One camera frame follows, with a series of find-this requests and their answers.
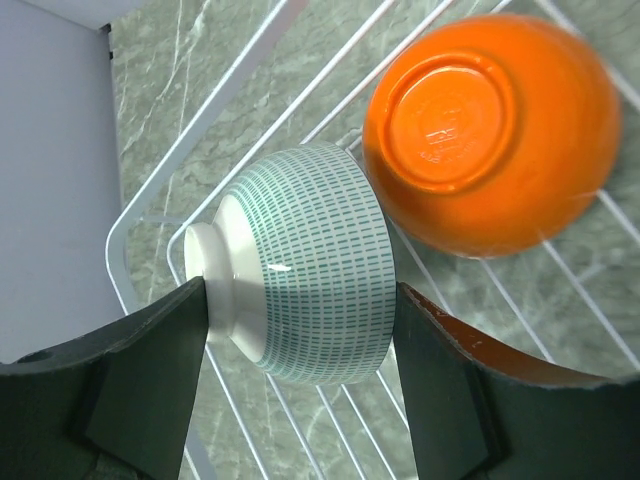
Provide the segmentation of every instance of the circular rim on bowl base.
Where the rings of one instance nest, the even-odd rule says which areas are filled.
[[[516,134],[509,76],[472,50],[415,65],[386,104],[378,132],[384,158],[404,181],[431,193],[459,192],[491,174]]]

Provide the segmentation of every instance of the dish rack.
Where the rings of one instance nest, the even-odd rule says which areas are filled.
[[[255,35],[248,42],[244,50],[220,80],[219,84],[197,111],[191,122],[182,131],[176,142],[171,146],[162,161],[157,165],[155,170],[151,173],[149,178],[113,225],[106,243],[106,262],[109,275],[125,312],[130,313],[141,307],[129,276],[126,255],[124,255],[129,230],[140,220],[145,209],[151,204],[161,187],[169,180],[171,175],[181,165],[187,155],[195,147],[196,143],[205,134],[207,129],[215,122],[216,118],[224,110],[229,101],[239,92],[243,82],[250,77],[260,62],[272,51],[278,39],[280,39],[295,22],[296,17],[305,8],[306,3],[306,0],[280,0],[277,3],[263,21],[262,25],[258,28]],[[332,122],[365,90],[365,88],[376,81],[379,75],[384,72],[400,52],[427,31],[456,3],[458,3],[456,0],[441,1],[418,25],[415,26],[415,28],[413,28],[404,40],[402,40],[387,56],[385,56],[372,71],[362,78],[362,80],[360,80],[359,83],[357,83],[357,85],[337,105],[327,106],[330,110],[326,116],[315,128],[301,139],[300,143],[309,142],[322,132],[330,122]],[[508,11],[508,7],[512,3],[515,2],[512,0],[496,1],[496,5],[492,9],[492,12]],[[553,1],[535,0],[532,1],[532,3],[535,3],[549,19],[555,21],[563,28],[572,31],[573,33],[581,34],[573,24],[572,20]],[[373,14],[364,21],[360,28],[356,30],[351,38],[349,38],[349,40],[337,51],[329,62],[326,63],[313,80],[288,105],[284,112],[264,132],[249,151],[239,159],[235,167],[222,180],[222,182],[220,182],[220,184],[205,199],[203,199],[198,208],[196,208],[189,215],[186,221],[179,226],[175,234],[171,237],[166,252],[167,262],[175,279],[176,285],[180,285],[184,281],[184,277],[178,267],[175,250],[187,226],[196,221],[204,212],[206,212],[206,209],[215,201],[216,198],[219,197],[235,175],[254,158],[256,153],[272,138],[274,133],[280,129],[288,119],[290,119],[307,97],[309,97],[321,82],[323,82],[332,73],[335,67],[354,48],[354,46],[362,40],[376,22],[387,14],[393,4],[394,0],[384,0],[380,3],[379,7],[373,12]],[[640,94],[619,70],[611,65],[607,65],[607,67],[613,82],[619,89],[622,98],[626,101],[628,112],[633,111],[632,114],[637,115],[638,112],[640,112]],[[353,130],[349,132],[348,135],[340,139],[337,143],[351,153],[354,158],[358,160],[361,158],[361,130]],[[597,202],[599,202],[601,206],[608,211],[610,218],[616,222],[617,227],[624,232],[624,235],[626,235],[627,241],[633,243],[636,247],[640,246],[640,231],[638,230],[638,227],[634,224],[625,209],[619,205],[619,202],[615,200],[614,196],[612,196],[606,188],[597,192]],[[425,255],[418,251],[421,247],[409,239],[404,232],[393,225],[392,222],[389,222],[389,224],[395,239],[394,249],[396,250],[396,254],[398,256],[403,256],[404,258],[410,258],[415,262],[413,268],[417,269],[416,271],[419,271],[423,276],[425,281],[424,289],[427,290],[423,293],[436,301],[445,310],[466,319],[462,312],[454,308],[451,300],[448,300],[453,288],[451,284],[442,285],[439,282],[439,276],[434,273],[432,265],[428,265],[427,262],[424,261]],[[553,241],[545,241],[539,248],[546,252],[549,262],[558,270],[558,274],[563,279],[566,288],[571,289],[576,298],[579,298],[580,301],[583,302],[583,306],[593,316],[598,328],[601,329],[606,336],[610,337],[610,341],[612,341],[616,348],[621,352],[622,358],[624,358],[624,361],[627,362],[628,365],[619,369],[620,373],[629,373],[633,370],[640,370],[640,360],[638,359],[640,343],[636,341],[635,348],[627,343],[628,340],[623,338],[623,336],[626,337],[627,335],[623,335],[622,332],[619,332],[610,318],[609,311],[611,309],[608,308],[607,305],[602,305],[599,298],[596,298],[586,285],[589,279],[601,273],[604,267],[599,265],[596,261],[589,268],[583,269],[580,273],[576,273],[572,268],[572,263],[565,258],[566,254],[564,253],[564,249],[559,248]],[[522,328],[529,336],[532,345],[529,353],[540,356],[549,362],[557,362],[561,364],[567,363],[563,359],[554,358],[552,349],[549,348],[547,339],[544,338],[545,335],[541,334],[539,329],[536,328],[534,324],[535,322],[531,320],[531,312],[527,311],[527,308],[523,306],[522,301],[515,297],[514,288],[501,279],[499,268],[507,265],[503,260],[470,259],[465,260],[464,262],[467,262],[465,265],[473,264],[473,268],[477,268],[479,266],[481,271],[484,272],[486,279],[488,279],[487,285],[490,285],[492,291],[497,292],[501,301],[504,302],[510,310],[510,315],[514,319],[514,322],[517,322],[519,324],[519,328]],[[630,331],[628,332],[628,335],[630,336],[633,333],[633,331]],[[216,360],[215,347],[208,346],[206,348],[206,359],[210,362],[217,380],[220,382],[226,399],[235,415],[239,428],[246,439],[249,450],[253,455],[259,471],[264,478],[269,478],[269,467],[260,453],[260,442],[254,438],[251,425],[245,421],[240,409],[238,408],[234,395],[229,388],[228,381]],[[293,410],[288,405],[281,386],[271,376],[267,375],[266,378],[280,402],[284,414],[291,423],[292,433],[297,437],[297,440],[304,450],[310,464],[311,471],[318,478],[325,478],[325,472],[323,472],[320,462],[318,462],[316,455],[314,454],[313,448],[310,446],[308,439],[296,420]],[[397,392],[394,393],[390,382],[381,371],[377,372],[377,378],[375,381],[380,382],[380,385],[386,392],[388,402],[392,409],[397,413],[400,422],[403,424],[403,435],[406,436],[406,441],[410,442],[410,440],[408,440],[409,424],[402,406],[402,399],[398,398],[396,395]],[[382,478],[388,476],[390,478],[398,478],[392,467],[392,462],[388,459],[385,449],[376,439],[372,429],[369,428],[367,420],[362,415],[358,406],[358,402],[354,399],[354,396],[351,395],[350,387],[341,386],[340,391],[350,403],[353,413],[358,418],[363,431],[370,439],[379,460],[384,466],[384,470],[381,471],[379,477]],[[344,447],[344,451],[353,465],[353,476],[367,478],[363,462],[360,459],[358,452],[353,447],[349,435],[342,427],[341,421],[338,418],[338,415],[336,415],[325,390],[321,387],[316,387],[316,392],[331,417],[333,426],[335,427],[335,434],[340,439],[340,442]],[[194,478],[215,478],[215,470],[209,460],[207,451],[198,438],[194,428],[190,429],[187,438],[185,457],[191,467]]]

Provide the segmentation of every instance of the black object at corner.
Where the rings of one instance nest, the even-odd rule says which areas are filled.
[[[88,335],[0,365],[0,478],[177,478],[207,331],[198,277]]]
[[[538,360],[404,284],[394,345],[420,478],[640,478],[640,376]]]

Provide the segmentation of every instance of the white wire rack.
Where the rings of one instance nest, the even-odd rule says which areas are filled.
[[[335,105],[330,112],[315,126],[301,141],[306,143],[313,140],[329,123],[335,119],[358,95],[360,95],[365,88],[367,88],[378,75],[383,72],[390,63],[398,56],[398,54],[410,45],[415,39],[422,35],[441,15],[447,11],[456,0],[443,0],[434,10],[429,13],[410,33],[406,36],[397,46],[394,48],[380,63],[371,70],[357,85],[353,88],[337,105]],[[499,12],[511,4],[511,0],[502,0],[493,9],[493,12]],[[563,28],[572,31],[580,35],[578,29],[574,26],[572,21],[551,1],[551,0],[536,0],[537,6],[542,9],[545,14],[558,23]],[[211,204],[211,202],[220,195],[229,182],[235,177],[235,175],[256,155],[256,153],[262,148],[262,146],[269,141],[274,133],[294,114],[294,112],[300,107],[300,105],[307,99],[307,97],[323,82],[335,69],[335,67],[341,62],[341,60],[353,49],[353,47],[361,41],[361,39],[370,31],[370,29],[380,20],[394,4],[394,0],[384,0],[374,13],[366,19],[360,28],[349,38],[349,40],[338,50],[338,52],[327,62],[327,64],[320,70],[320,72],[313,78],[313,80],[302,90],[302,92],[289,104],[286,110],[280,115],[280,117],[269,127],[260,139],[249,149],[249,151],[242,157],[232,171],[220,182],[220,184],[202,201],[202,203],[191,213],[191,215],[182,222],[178,230],[171,237],[167,246],[167,262],[174,276],[176,285],[180,285],[183,279],[180,277],[178,268],[176,267],[173,259],[173,251],[176,242],[181,238],[185,229],[194,222],[199,215]],[[129,203],[122,215],[113,225],[109,234],[106,244],[106,261],[109,275],[111,276],[113,285],[118,294],[120,302],[125,312],[132,312],[140,308],[138,304],[131,279],[127,272],[125,261],[125,238],[127,232],[132,226],[143,218],[145,209],[150,204],[151,200],[158,194],[161,186],[170,178],[172,173],[180,166],[186,156],[190,153],[198,140],[203,136],[206,130],[214,123],[218,115],[225,108],[228,102],[238,93],[243,81],[246,80],[250,74],[257,68],[258,64],[271,52],[276,41],[284,35],[288,28],[295,21],[297,15],[305,8],[305,0],[281,0],[276,7],[271,11],[268,17],[265,19],[261,27],[255,33],[253,38],[249,41],[242,53],[234,61],[231,68],[224,75],[218,86],[213,90],[210,96],[206,99],[204,104],[200,107],[194,118],[183,130],[177,141],[171,146],[165,157],[158,164],[142,188],[134,196],[133,200]],[[614,67],[607,66],[609,74],[618,87],[621,95],[626,101],[635,109],[636,112],[640,112],[640,94],[633,88],[631,83]],[[357,156],[357,151],[361,147],[361,138],[356,138],[351,145],[347,147],[347,150],[352,152],[354,156]],[[604,205],[604,207],[610,212],[613,218],[616,219],[619,226],[626,232],[629,238],[640,246],[640,232],[634,223],[624,213],[623,209],[614,201],[613,197],[606,191],[600,190],[597,193],[598,200]],[[160,219],[163,222],[171,223],[170,219]],[[435,294],[435,299],[438,303],[448,312],[453,315],[456,314],[453,311],[450,303],[447,301],[445,292],[440,285],[434,279],[434,276],[425,265],[421,256],[416,252],[414,244],[407,238],[407,236],[397,227],[394,228],[401,240],[401,243],[407,250],[408,255],[415,261],[417,268],[424,276],[427,284],[430,286]],[[558,269],[566,277],[566,280],[575,290],[577,295],[582,299],[584,304],[593,313],[597,321],[601,324],[602,328],[609,334],[611,339],[615,342],[617,347],[626,357],[628,362],[636,370],[640,370],[640,361],[638,356],[634,353],[633,349],[627,345],[620,333],[616,331],[612,322],[604,313],[603,309],[598,305],[594,298],[590,295],[589,291],[583,285],[583,281],[571,270],[569,263],[563,258],[559,250],[553,245],[552,242],[545,241],[543,248],[546,250],[550,258],[555,262]],[[545,345],[540,335],[536,332],[534,325],[527,317],[518,302],[514,300],[512,294],[509,291],[509,287],[504,285],[500,280],[499,275],[496,273],[495,268],[492,266],[492,261],[478,260],[482,269],[486,272],[487,277],[493,283],[503,300],[511,309],[514,317],[520,322],[526,333],[531,337],[535,346],[539,350],[539,353],[549,362],[555,362],[550,349]],[[206,358],[211,363],[213,370],[217,376],[218,381],[225,393],[225,396],[229,402],[231,410],[235,415],[240,430],[244,435],[248,447],[253,454],[256,464],[262,476],[269,478],[268,468],[265,461],[260,454],[259,445],[253,438],[251,429],[244,420],[238,405],[231,393],[227,380],[223,375],[214,352],[210,347],[206,348]],[[294,434],[304,450],[312,470],[318,478],[324,478],[325,473],[320,467],[313,449],[311,448],[308,439],[305,437],[304,432],[300,428],[298,421],[295,418],[292,409],[289,407],[285,396],[283,395],[278,383],[271,377],[267,376],[268,382],[273,389],[278,401],[282,405],[282,409],[291,423]],[[389,401],[391,402],[393,409],[397,412],[400,420],[406,427],[406,435],[408,435],[409,424],[405,416],[404,410],[401,406],[401,402],[394,396],[392,389],[383,376],[383,374],[377,372],[377,380],[380,382],[383,390],[386,392]],[[345,451],[347,452],[357,476],[360,478],[366,478],[365,469],[362,466],[362,462],[358,457],[358,452],[353,448],[349,436],[346,434],[341,422],[334,411],[330,400],[327,398],[324,390],[321,387],[316,387],[317,394],[320,401],[326,408],[331,421],[336,429],[336,434],[339,437]],[[351,394],[350,390],[346,386],[341,386],[341,391],[348,400],[353,412],[357,416],[359,422],[366,435],[369,437],[374,449],[379,456],[386,473],[390,478],[397,478],[394,473],[391,462],[387,458],[387,455],[383,451],[383,448],[376,440],[375,435],[369,428],[369,425],[361,413],[361,410]],[[202,443],[198,439],[197,434],[193,429],[190,430],[186,445],[186,457],[192,468],[194,476],[199,479],[215,478],[215,471],[209,462],[207,453]]]

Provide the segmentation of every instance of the gray wall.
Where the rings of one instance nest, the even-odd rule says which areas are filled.
[[[0,361],[122,316],[104,243],[120,210],[108,38],[0,1]]]

